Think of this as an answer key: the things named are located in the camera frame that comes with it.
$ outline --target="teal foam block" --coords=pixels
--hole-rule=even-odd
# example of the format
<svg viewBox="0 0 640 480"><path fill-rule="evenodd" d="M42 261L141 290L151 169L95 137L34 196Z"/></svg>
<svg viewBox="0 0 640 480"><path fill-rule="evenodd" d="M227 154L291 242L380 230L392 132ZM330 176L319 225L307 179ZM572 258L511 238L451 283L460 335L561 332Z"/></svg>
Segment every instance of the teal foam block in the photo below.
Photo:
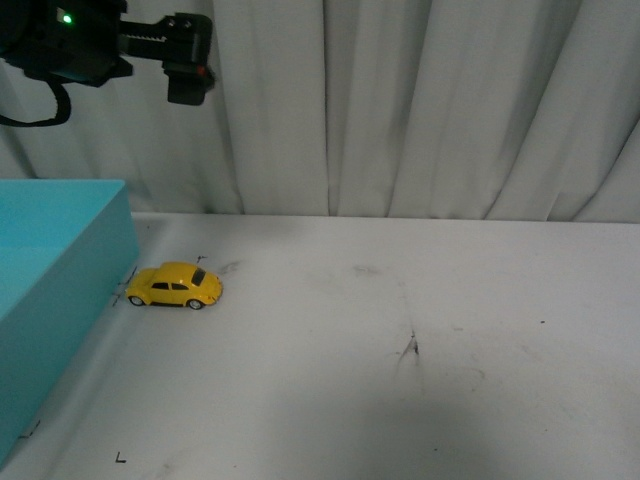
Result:
<svg viewBox="0 0 640 480"><path fill-rule="evenodd" d="M124 182L0 180L0 464L137 255Z"/></svg>

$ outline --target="car windshield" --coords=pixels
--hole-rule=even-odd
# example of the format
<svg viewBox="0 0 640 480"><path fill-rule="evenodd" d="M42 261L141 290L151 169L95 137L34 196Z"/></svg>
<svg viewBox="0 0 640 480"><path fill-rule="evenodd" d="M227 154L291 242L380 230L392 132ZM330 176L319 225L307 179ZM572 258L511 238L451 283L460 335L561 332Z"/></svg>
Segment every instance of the car windshield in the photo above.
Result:
<svg viewBox="0 0 640 480"><path fill-rule="evenodd" d="M205 272L201 268L196 268L196 271L193 274L193 278L191 279L191 283L199 287L206 273L207 272Z"/></svg>

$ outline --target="white curtain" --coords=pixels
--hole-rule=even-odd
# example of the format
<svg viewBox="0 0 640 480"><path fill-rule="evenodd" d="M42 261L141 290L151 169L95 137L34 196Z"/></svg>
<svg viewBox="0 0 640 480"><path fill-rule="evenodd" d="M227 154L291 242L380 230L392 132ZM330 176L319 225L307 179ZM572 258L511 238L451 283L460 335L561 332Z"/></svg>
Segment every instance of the white curtain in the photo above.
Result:
<svg viewBox="0 0 640 480"><path fill-rule="evenodd" d="M156 62L0 127L4 178L124 178L134 210L640 222L637 0L129 1L214 19L220 81ZM51 116L0 67L0 113Z"/></svg>

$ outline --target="toy car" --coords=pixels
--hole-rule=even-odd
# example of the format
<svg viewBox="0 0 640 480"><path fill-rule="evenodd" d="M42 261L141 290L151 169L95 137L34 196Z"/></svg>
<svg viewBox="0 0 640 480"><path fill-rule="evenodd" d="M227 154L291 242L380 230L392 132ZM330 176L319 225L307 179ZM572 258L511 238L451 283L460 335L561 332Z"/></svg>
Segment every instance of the toy car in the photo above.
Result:
<svg viewBox="0 0 640 480"><path fill-rule="evenodd" d="M222 283L213 273L190 263L166 262L159 268L145 268L125 292L129 301L142 305L180 305L200 310L213 305L222 295Z"/></svg>

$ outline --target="white table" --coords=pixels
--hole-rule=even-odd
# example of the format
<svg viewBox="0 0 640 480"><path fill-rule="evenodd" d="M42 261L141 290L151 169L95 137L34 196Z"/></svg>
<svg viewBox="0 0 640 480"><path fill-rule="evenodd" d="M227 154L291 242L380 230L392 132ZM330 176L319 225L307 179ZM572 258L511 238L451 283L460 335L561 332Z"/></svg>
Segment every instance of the white table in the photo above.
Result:
<svg viewBox="0 0 640 480"><path fill-rule="evenodd" d="M135 221L221 301L108 307L2 480L640 478L639 226Z"/></svg>

